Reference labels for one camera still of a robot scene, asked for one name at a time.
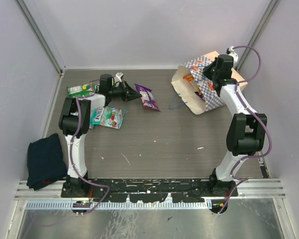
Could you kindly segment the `orange snack packet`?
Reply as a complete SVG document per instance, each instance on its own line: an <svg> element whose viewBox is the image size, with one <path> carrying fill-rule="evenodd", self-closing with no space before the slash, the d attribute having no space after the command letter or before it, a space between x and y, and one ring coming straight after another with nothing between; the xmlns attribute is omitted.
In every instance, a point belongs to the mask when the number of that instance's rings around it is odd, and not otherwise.
<svg viewBox="0 0 299 239"><path fill-rule="evenodd" d="M198 85L193 77L192 74L187 74L183 77L184 80L186 80L194 89L198 89Z"/></svg>

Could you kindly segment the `teal mint candy packet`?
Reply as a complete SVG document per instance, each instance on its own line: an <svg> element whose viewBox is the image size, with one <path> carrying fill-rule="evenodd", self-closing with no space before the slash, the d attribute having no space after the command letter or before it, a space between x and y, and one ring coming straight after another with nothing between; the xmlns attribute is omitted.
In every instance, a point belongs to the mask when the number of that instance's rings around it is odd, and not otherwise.
<svg viewBox="0 0 299 239"><path fill-rule="evenodd" d="M94 124L120 129L124 120L126 109L118 109L113 107L96 108L94 116Z"/></svg>
<svg viewBox="0 0 299 239"><path fill-rule="evenodd" d="M93 129L95 127L95 124L94 124L95 113L96 113L96 109L94 109L94 110L91 111L89 129Z"/></svg>

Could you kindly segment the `green snack packet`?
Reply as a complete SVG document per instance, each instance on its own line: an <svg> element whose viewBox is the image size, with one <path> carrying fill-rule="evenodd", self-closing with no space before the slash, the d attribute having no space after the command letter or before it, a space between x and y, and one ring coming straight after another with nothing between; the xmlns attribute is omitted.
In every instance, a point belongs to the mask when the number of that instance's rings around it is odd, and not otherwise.
<svg viewBox="0 0 299 239"><path fill-rule="evenodd" d="M67 87L69 97L86 97L95 93L97 86L93 83L79 85L75 87Z"/></svg>
<svg viewBox="0 0 299 239"><path fill-rule="evenodd" d="M95 85L95 93L99 93L99 84Z"/></svg>

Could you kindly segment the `purple snack packet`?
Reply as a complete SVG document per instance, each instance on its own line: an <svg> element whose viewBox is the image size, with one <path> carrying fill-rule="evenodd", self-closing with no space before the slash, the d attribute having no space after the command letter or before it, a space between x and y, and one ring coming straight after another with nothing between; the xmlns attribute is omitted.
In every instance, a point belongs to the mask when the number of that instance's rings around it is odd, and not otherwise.
<svg viewBox="0 0 299 239"><path fill-rule="evenodd" d="M143 106L145 108L160 112L157 102L151 93L151 89L141 86L139 84L135 84L135 87L136 87L137 92L140 93L142 96L141 100L142 100Z"/></svg>
<svg viewBox="0 0 299 239"><path fill-rule="evenodd" d="M200 97L203 101L205 101L205 97L201 91L195 91L194 92L198 97Z"/></svg>

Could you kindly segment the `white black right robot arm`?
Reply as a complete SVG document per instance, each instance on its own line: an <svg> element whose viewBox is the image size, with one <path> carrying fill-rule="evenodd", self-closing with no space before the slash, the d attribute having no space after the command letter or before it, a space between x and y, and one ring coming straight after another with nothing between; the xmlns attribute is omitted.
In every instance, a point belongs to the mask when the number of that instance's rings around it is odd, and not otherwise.
<svg viewBox="0 0 299 239"><path fill-rule="evenodd" d="M232 77L233 65L233 56L221 54L203 69L203 75L212 81L213 89L232 115L227 152L209 176L208 189L214 196L222 196L236 186L234 176L248 156L262 150L266 134L267 116L257 113L242 96L238 81Z"/></svg>

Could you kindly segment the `checkered paper bag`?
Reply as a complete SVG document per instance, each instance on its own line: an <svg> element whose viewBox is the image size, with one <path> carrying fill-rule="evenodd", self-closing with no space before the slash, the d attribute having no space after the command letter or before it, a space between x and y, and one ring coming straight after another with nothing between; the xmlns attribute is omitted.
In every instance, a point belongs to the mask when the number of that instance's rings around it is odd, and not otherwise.
<svg viewBox="0 0 299 239"><path fill-rule="evenodd" d="M225 105L225 102L217 96L213 89L212 81L203 75L203 69L211 64L218 52L213 51L190 60L180 65L172 77L171 84L178 96L181 97L184 104L196 115L219 108ZM192 74L198 89L194 89L183 77ZM203 101L194 92L201 91L205 97Z"/></svg>

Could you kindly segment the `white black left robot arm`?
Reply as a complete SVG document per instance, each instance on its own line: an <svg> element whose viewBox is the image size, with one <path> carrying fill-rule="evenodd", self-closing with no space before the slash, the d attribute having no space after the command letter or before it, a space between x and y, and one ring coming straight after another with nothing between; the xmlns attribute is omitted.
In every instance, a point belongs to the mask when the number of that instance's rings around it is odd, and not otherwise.
<svg viewBox="0 0 299 239"><path fill-rule="evenodd" d="M71 190L78 197L87 196L94 186L88 180L85 163L85 138L90 129L92 108L103 109L112 99L120 98L123 102L129 102L142 97L123 77L121 72L115 76L103 74L99 79L81 86L77 96L68 96L64 100L59 118L69 161L64 190Z"/></svg>

